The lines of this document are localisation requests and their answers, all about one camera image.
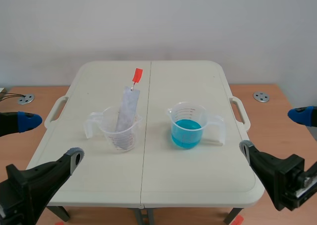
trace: table handle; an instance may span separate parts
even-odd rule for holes
[[[66,103],[68,100],[68,96],[62,96],[60,97],[58,100],[56,100],[53,108],[51,109],[48,117],[45,119],[45,122],[44,122],[44,126],[46,128],[49,128],[49,125],[51,124],[52,121],[54,121],[54,118],[56,117],[57,113],[59,112],[61,106],[62,106],[62,103]]]
[[[242,101],[234,96],[232,96],[232,98],[230,98],[229,100],[230,100],[230,102],[234,103],[237,106],[239,114],[240,114],[242,122],[243,122],[243,125],[244,125],[244,128],[246,129],[246,131],[249,131],[249,129],[251,127],[251,123],[250,123],[249,117],[247,115],[247,112],[244,109]]]

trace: white wall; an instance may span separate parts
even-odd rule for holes
[[[278,82],[309,103],[316,10],[316,0],[0,0],[0,84],[70,84],[92,60],[209,59],[230,83]]]

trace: red tag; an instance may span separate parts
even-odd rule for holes
[[[241,225],[244,218],[240,215],[236,217],[236,219],[232,222],[232,225]]]
[[[139,83],[139,81],[141,80],[141,77],[142,77],[142,72],[143,72],[142,69],[136,68],[132,81],[135,83]]]

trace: measuring cup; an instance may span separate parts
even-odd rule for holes
[[[88,116],[84,123],[84,129],[87,138],[94,135],[94,126],[96,125],[108,142],[115,146],[116,149],[128,151],[134,148],[138,137],[138,124],[141,122],[142,117],[137,113],[134,118],[134,123],[128,129],[116,132],[115,127],[118,120],[120,107],[109,107],[103,112],[93,112]]]
[[[219,127],[219,142],[225,142],[225,124],[223,118],[211,115],[202,106],[181,102],[167,110],[171,120],[172,139],[176,145],[185,149],[195,147],[201,140],[203,130],[208,125]]]

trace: measuring cup with blue liquid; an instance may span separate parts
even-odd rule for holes
[[[225,142],[223,118],[211,115],[204,107],[189,102],[181,102],[167,110],[171,120],[171,136],[176,145],[191,149],[200,143],[203,131],[208,125],[219,127],[220,144]]]

